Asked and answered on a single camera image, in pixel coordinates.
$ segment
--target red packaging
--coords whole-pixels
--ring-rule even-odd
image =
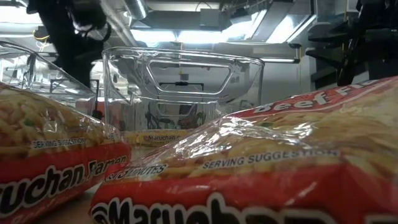
[[[398,223],[398,78],[230,114],[106,174],[96,223]]]
[[[117,129],[0,84],[0,223],[30,223],[130,161]]]

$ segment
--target transparent container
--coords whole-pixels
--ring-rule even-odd
[[[254,58],[115,47],[103,59],[106,122],[140,151],[173,141],[223,110],[261,102],[264,64]]]
[[[0,82],[29,90],[93,115],[97,104],[94,91],[41,57],[37,52],[0,41]],[[98,89],[99,80],[91,86]]]

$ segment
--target wall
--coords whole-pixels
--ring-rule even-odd
[[[272,103],[301,94],[298,64],[266,63],[262,80],[261,103]]]
[[[355,76],[354,80],[353,80],[353,84],[359,83],[359,82],[363,82],[363,81],[366,81],[366,80],[369,80],[369,72],[364,72],[364,73],[362,73],[360,75]],[[334,88],[334,87],[337,87],[336,83],[324,86],[322,88],[319,88],[318,90],[327,90],[327,89]]]
[[[317,60],[313,57],[304,56],[301,58],[300,69],[300,87],[301,93],[313,91],[311,83],[311,74],[317,72]]]

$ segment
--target maruchan logo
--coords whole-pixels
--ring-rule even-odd
[[[97,224],[337,224],[329,214],[318,210],[284,209],[279,212],[265,207],[248,207],[239,211],[227,206],[223,196],[213,193],[206,205],[186,209],[183,205],[155,203],[150,208],[133,204],[131,198],[98,203],[91,209]],[[371,215],[364,224],[396,224],[390,216]]]
[[[11,216],[20,208],[31,208],[45,198],[52,198],[77,187],[105,173],[110,165],[123,163],[126,159],[126,156],[121,156],[107,161],[90,161],[87,170],[83,164],[63,170],[49,166],[44,174],[33,179],[0,184],[0,219]]]
[[[172,141],[179,136],[144,136],[145,141]]]

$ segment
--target ramen package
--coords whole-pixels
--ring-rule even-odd
[[[129,153],[118,130],[0,84],[0,223],[34,222],[102,181]]]
[[[224,116],[109,169],[96,223],[396,224],[398,78]]]
[[[186,136],[190,130],[185,129],[154,129],[124,132],[124,138],[134,149],[153,149],[164,146],[182,136]]]

